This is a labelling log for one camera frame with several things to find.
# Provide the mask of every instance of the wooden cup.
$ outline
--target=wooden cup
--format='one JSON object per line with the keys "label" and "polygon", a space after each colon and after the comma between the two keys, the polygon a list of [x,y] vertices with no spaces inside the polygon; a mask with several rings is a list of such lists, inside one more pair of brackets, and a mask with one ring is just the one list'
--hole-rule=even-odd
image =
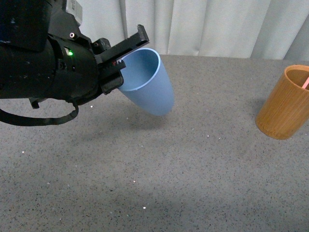
{"label": "wooden cup", "polygon": [[309,87],[302,86],[308,76],[308,66],[291,65],[284,70],[255,119],[261,132],[274,139],[288,139],[307,121]]}

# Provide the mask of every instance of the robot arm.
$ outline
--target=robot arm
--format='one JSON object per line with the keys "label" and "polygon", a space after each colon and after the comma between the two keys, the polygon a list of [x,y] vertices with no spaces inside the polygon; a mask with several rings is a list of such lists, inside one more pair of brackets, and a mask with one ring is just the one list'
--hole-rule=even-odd
{"label": "robot arm", "polygon": [[111,47],[82,35],[66,0],[0,0],[0,99],[29,98],[34,109],[47,98],[75,110],[61,118],[29,118],[0,110],[0,121],[18,126],[58,125],[74,119],[78,105],[120,87],[121,57],[149,42],[142,25]]}

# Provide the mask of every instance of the bamboo cup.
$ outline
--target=bamboo cup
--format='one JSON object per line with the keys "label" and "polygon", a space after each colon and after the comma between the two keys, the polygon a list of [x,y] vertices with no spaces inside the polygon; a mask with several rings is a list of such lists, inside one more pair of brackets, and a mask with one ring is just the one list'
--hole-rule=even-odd
{"label": "bamboo cup", "polygon": [[309,66],[292,65],[272,90],[255,119],[261,132],[274,139],[290,138],[309,118],[309,86],[302,88]]}

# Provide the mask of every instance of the table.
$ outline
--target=table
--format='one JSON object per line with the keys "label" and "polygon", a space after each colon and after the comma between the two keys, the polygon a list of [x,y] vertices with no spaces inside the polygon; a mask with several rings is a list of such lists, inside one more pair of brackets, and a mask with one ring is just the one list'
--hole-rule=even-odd
{"label": "table", "polygon": [[[309,124],[280,141],[254,122],[295,62],[162,59],[175,93],[166,116],[115,90],[61,126],[0,124],[0,231],[309,230]],[[25,116],[72,110],[0,102]]]}

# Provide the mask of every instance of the cup rim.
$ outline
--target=cup rim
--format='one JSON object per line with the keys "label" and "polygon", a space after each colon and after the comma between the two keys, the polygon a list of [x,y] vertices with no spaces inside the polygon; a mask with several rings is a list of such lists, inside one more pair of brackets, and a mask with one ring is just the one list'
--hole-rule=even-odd
{"label": "cup rim", "polygon": [[124,58],[126,58],[126,57],[132,55],[133,53],[138,52],[138,51],[141,51],[141,50],[149,50],[149,51],[152,51],[153,53],[155,53],[156,56],[157,56],[157,58],[158,58],[158,67],[156,68],[156,70],[155,70],[154,74],[152,75],[152,77],[149,78],[149,80],[146,81],[146,82],[145,82],[144,84],[142,84],[141,86],[136,87],[136,88],[132,88],[132,89],[126,89],[126,90],[122,89],[122,86],[120,86],[120,87],[118,88],[120,91],[130,92],[130,91],[134,91],[134,90],[139,90],[140,88],[143,88],[145,85],[147,85],[149,82],[151,82],[151,81],[154,79],[154,77],[157,75],[157,73],[158,73],[158,71],[159,71],[159,69],[160,69],[160,67],[161,67],[161,58],[160,58],[160,55],[157,53],[157,51],[155,51],[155,50],[153,50],[153,49],[151,49],[151,48],[143,47],[143,48],[136,49],[134,52],[131,52],[130,54],[128,54],[128,55],[122,57],[121,60],[123,60]]}
{"label": "cup rim", "polygon": [[284,69],[284,76],[286,77],[286,79],[289,80],[289,82],[291,82],[293,85],[295,85],[296,87],[300,88],[301,90],[304,90],[304,91],[308,91],[308,89],[305,89],[305,88],[302,88],[301,86],[295,84],[290,78],[289,76],[287,75],[287,72],[288,71],[291,71],[291,70],[302,70],[302,71],[307,71],[309,72],[309,66],[306,66],[306,65],[302,65],[302,64],[294,64],[294,65],[290,65],[288,67],[286,67]]}

